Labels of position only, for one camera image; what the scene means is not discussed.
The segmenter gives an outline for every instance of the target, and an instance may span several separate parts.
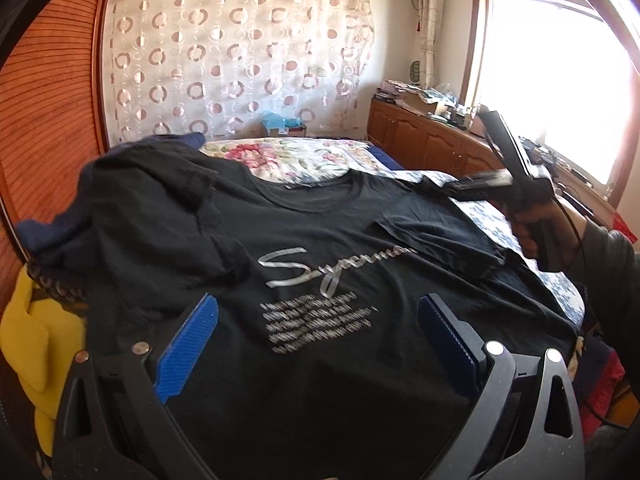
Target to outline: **window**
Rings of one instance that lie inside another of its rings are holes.
[[[481,7],[466,104],[498,110],[514,134],[544,144],[607,196],[634,105],[626,50],[586,0]]]

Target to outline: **gray sleeve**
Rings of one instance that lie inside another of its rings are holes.
[[[578,253],[565,274],[587,288],[589,304],[607,342],[616,349],[631,387],[640,397],[640,254],[618,231],[588,222]]]

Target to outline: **person's arm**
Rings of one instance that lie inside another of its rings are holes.
[[[582,239],[584,259],[574,230],[555,203],[538,205],[508,216],[527,258],[537,256],[527,223],[548,219],[562,249],[565,274],[587,288],[588,301],[607,342],[616,349],[626,376],[640,397],[640,254],[617,231],[608,232],[562,202]]]

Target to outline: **hand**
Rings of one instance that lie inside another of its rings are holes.
[[[558,201],[573,221],[581,240],[587,227],[587,219],[578,213],[566,200],[558,198]],[[511,224],[511,231],[518,239],[522,253],[526,258],[538,257],[538,245],[531,238],[527,224],[533,224],[542,219],[549,220],[556,243],[560,246],[564,268],[571,267],[579,253],[580,244],[575,237],[571,224],[556,202],[536,204],[529,209],[514,214],[504,207],[499,207],[498,209],[504,213]]]

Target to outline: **blue gripper pad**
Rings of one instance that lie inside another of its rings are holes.
[[[437,294],[420,300],[418,322],[456,393],[477,399],[486,368],[484,341],[469,323],[458,320]]]
[[[158,359],[154,388],[163,404],[180,394],[217,323],[218,302],[206,294]]]

